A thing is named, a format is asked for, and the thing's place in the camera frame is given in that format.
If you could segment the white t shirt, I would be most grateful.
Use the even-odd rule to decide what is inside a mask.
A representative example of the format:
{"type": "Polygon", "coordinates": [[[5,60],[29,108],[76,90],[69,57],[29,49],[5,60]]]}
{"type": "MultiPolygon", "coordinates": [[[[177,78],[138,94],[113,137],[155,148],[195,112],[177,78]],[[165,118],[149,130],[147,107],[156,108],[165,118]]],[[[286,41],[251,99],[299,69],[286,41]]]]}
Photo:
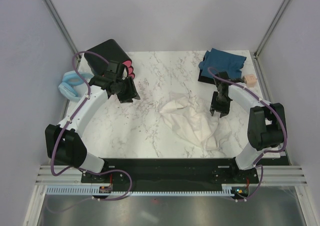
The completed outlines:
{"type": "Polygon", "coordinates": [[[217,150],[228,141],[227,120],[212,116],[209,101],[185,93],[171,92],[159,110],[164,123],[180,138],[204,150],[217,150]]]}

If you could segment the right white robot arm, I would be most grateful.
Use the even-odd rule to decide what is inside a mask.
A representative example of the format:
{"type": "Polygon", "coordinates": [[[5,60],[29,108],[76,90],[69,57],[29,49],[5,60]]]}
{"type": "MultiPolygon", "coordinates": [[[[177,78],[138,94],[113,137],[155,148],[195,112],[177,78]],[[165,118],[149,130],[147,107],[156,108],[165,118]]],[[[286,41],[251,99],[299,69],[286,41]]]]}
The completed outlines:
{"type": "Polygon", "coordinates": [[[230,113],[235,101],[248,113],[248,144],[234,160],[235,167],[229,170],[233,182],[242,182],[247,170],[257,166],[266,153],[280,153],[287,145],[285,110],[280,103],[271,103],[250,90],[241,79],[230,79],[227,72],[212,74],[214,91],[210,113],[219,113],[220,118],[230,113]]]}

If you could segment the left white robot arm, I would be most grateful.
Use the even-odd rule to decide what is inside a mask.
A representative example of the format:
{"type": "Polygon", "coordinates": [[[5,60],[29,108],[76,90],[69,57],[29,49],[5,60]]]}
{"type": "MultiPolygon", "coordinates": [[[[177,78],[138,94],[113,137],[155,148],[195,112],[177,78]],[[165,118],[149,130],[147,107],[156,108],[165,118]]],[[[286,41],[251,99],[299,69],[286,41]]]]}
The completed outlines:
{"type": "Polygon", "coordinates": [[[88,90],[72,110],[57,125],[45,129],[45,142],[51,163],[59,162],[92,173],[98,182],[106,182],[110,171],[105,161],[89,153],[82,135],[96,111],[110,98],[117,96],[120,103],[140,99],[134,84],[134,68],[130,62],[111,61],[102,75],[94,75],[88,90]]]}

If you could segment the black pink drawer box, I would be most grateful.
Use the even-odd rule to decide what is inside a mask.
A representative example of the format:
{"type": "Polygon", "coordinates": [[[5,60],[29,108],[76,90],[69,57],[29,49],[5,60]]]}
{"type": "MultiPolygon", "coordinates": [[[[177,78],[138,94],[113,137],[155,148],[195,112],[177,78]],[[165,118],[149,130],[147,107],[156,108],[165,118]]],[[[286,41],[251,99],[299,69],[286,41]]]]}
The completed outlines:
{"type": "MultiPolygon", "coordinates": [[[[88,49],[88,51],[102,56],[108,62],[113,61],[124,64],[127,69],[127,75],[133,79],[135,78],[131,58],[114,39],[109,39],[91,49],[88,49]]],[[[85,53],[84,58],[94,75],[103,75],[107,69],[107,63],[104,60],[90,53],[85,53]]]]}

